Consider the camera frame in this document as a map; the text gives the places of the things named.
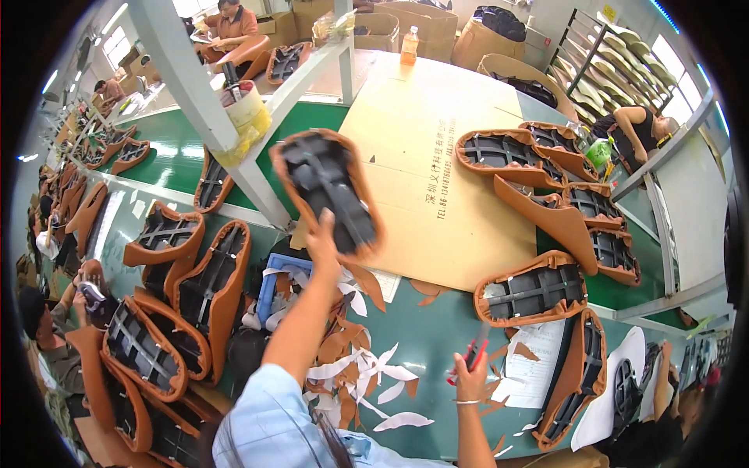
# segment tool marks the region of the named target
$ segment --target plastic bottle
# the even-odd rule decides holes
[[[411,26],[411,32],[403,37],[401,46],[401,63],[403,65],[413,65],[416,63],[416,48],[419,46],[419,37],[416,32],[419,30],[416,26]]]

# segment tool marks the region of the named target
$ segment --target workbench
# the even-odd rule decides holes
[[[462,73],[473,72],[462,70]],[[521,113],[519,117],[523,120],[546,121],[555,124],[565,124],[567,121],[558,112],[524,94],[517,94],[517,103]],[[347,111],[348,109],[343,106],[298,103],[271,141],[278,141],[310,127],[338,130],[345,120]],[[93,171],[88,182],[88,188],[90,188],[96,180],[107,177],[110,193],[118,190],[124,191],[123,201],[106,235],[101,258],[110,290],[117,297],[131,294],[133,288],[141,284],[142,267],[127,268],[122,265],[121,261],[125,244],[138,237],[144,223],[145,214],[137,218],[133,213],[136,200],[142,200],[147,211],[152,199],[157,196],[165,203],[172,201],[169,197],[152,195],[149,190],[154,193],[160,192],[159,189],[173,190],[189,194],[192,198],[203,164],[202,142],[179,109],[128,122],[124,127],[133,123],[138,125],[138,132],[134,138],[150,140],[151,148],[157,151],[157,155],[149,156],[144,162],[121,173],[118,177],[105,175],[111,169],[112,162],[110,162],[100,169],[103,174]],[[258,159],[258,164],[284,206],[296,219],[298,212],[288,200],[278,178],[272,172],[267,148]],[[131,202],[134,189],[139,189],[139,192]],[[233,188],[226,199],[225,206],[230,205],[250,210],[254,208],[237,187]],[[179,202],[177,210],[192,211],[192,206]],[[217,230],[228,220],[229,218],[220,214],[205,215],[206,232],[198,253],[199,257],[204,254]],[[258,225],[251,224],[250,231],[252,233],[252,250],[249,260],[251,264],[267,257],[270,248],[284,237],[284,234],[279,231]],[[640,261],[643,271],[642,285],[638,288],[628,288],[603,275],[586,277],[589,301],[597,306],[621,309],[663,295],[663,268],[659,245],[633,222],[629,223],[629,231],[633,237],[632,252]],[[548,235],[540,230],[536,230],[536,245],[539,253],[559,248]],[[350,312],[348,317],[369,329],[372,334],[372,352],[376,355],[389,350],[398,342],[398,350],[389,363],[403,365],[420,378],[415,400],[403,394],[382,405],[382,411],[391,415],[401,411],[412,411],[433,419],[435,423],[422,428],[406,426],[374,433],[371,429],[380,422],[379,416],[360,406],[361,421],[368,429],[367,434],[383,446],[395,449],[404,456],[454,460],[457,458],[458,447],[457,414],[455,405],[450,400],[455,397],[455,389],[448,385],[445,379],[447,372],[453,366],[452,353],[465,350],[465,346],[475,337],[479,329],[479,321],[476,319],[471,295],[468,293],[449,291],[440,295],[431,305],[419,307],[417,304],[422,298],[423,296],[411,287],[408,280],[403,278],[394,300],[387,306],[386,314],[377,310],[367,298],[369,316],[359,317]],[[649,318],[674,326],[680,324],[678,318],[671,317],[666,312],[660,317]],[[607,349],[611,351],[619,345],[631,326],[606,319],[601,319],[601,322],[604,324]],[[569,332],[568,326],[565,341],[562,343],[557,372],[560,371],[564,360]],[[644,332],[647,341],[666,338],[663,332],[652,329],[644,329]],[[683,337],[675,336],[669,336],[668,339],[674,343],[673,362],[679,364],[685,340]],[[508,342],[502,329],[492,329],[489,341],[489,351],[496,350]],[[231,369],[228,369],[219,384],[219,389],[227,392],[230,388]],[[386,386],[380,387],[369,400],[376,403],[378,393],[385,388]],[[505,434],[504,446],[512,445],[513,449],[507,452],[504,458],[539,453],[536,441],[529,431],[519,437],[512,435],[519,432],[525,424],[538,420],[541,411],[506,407],[488,414],[482,421],[490,445],[494,446]],[[558,448],[569,446],[571,434],[572,431]]]

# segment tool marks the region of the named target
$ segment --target man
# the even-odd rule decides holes
[[[122,86],[114,78],[106,81],[100,79],[96,84],[94,93],[103,95],[104,102],[101,104],[99,110],[104,117],[108,117],[115,104],[125,98],[125,91],[122,90]]]
[[[599,118],[592,133],[606,139],[611,134],[622,164],[632,174],[647,162],[648,151],[656,149],[660,140],[678,129],[679,123],[673,117],[655,117],[645,106],[626,106]]]
[[[255,14],[239,4],[239,0],[219,0],[219,14],[209,16],[195,25],[201,32],[218,30],[218,37],[210,44],[195,44],[195,51],[209,64],[217,62],[230,50],[236,49],[251,36],[258,35]]]

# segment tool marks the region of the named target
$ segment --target paper document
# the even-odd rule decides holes
[[[543,407],[557,366],[564,323],[564,320],[555,320],[519,327],[520,331],[510,340],[505,358],[504,378],[492,394],[492,400],[503,401],[509,395],[505,406],[539,409]],[[528,346],[539,360],[532,361],[515,354],[518,342]]]
[[[616,368],[624,358],[629,359],[634,369],[634,379],[637,385],[640,385],[645,368],[645,352],[643,329],[633,326],[619,347],[611,351],[606,359],[606,390],[590,402],[580,419],[580,424],[575,428],[571,442],[573,452],[600,442],[611,435],[613,431],[613,382]]]
[[[377,279],[377,282],[380,283],[382,297],[383,299],[385,299],[386,303],[390,304],[392,302],[392,299],[395,297],[395,292],[398,290],[398,285],[401,284],[402,276],[394,275],[383,270],[376,270],[374,268],[367,268],[367,270],[371,271],[374,277]],[[355,288],[359,291],[362,290],[359,285],[356,285]]]

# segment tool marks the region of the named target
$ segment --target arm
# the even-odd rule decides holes
[[[645,117],[647,116],[645,109],[633,106],[620,107],[613,112],[613,116],[619,124],[619,128],[622,129],[627,139],[632,143],[634,158],[642,164],[647,162],[648,156],[645,147],[632,127],[632,124],[641,124],[645,121]]]
[[[482,353],[473,372],[468,372],[463,356],[455,354],[458,372],[458,401],[482,399],[486,381],[486,353]],[[486,440],[479,417],[479,404],[458,404],[458,466],[460,468],[495,468],[496,462]]]
[[[325,323],[333,306],[336,280],[341,266],[333,242],[333,213],[323,210],[320,229],[307,238],[307,249],[314,262],[314,273],[298,301],[273,333],[263,355],[262,364],[284,368],[304,384],[309,366],[315,360],[325,333]]]
[[[655,398],[653,400],[653,416],[655,417],[656,422],[661,418],[661,416],[663,416],[663,413],[666,411],[669,404],[667,391],[671,384],[668,383],[668,371],[671,365],[672,349],[673,345],[668,341],[664,342],[663,347],[661,348],[663,356],[661,359],[661,367],[658,368],[658,375],[656,376]]]

